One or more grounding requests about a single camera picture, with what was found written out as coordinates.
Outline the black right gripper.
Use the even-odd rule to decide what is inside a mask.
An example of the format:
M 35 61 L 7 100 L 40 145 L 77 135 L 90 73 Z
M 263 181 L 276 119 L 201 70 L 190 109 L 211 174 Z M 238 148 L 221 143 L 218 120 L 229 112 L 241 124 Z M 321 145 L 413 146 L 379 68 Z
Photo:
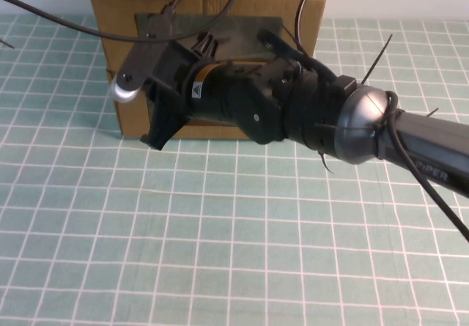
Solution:
M 140 141 L 162 150 L 193 119 L 238 127 L 258 144 L 283 141 L 281 94 L 287 90 L 293 66 L 284 60 L 208 64 L 196 71 L 192 90 L 186 85 L 169 90 L 157 84 L 144 87 L 149 130 Z

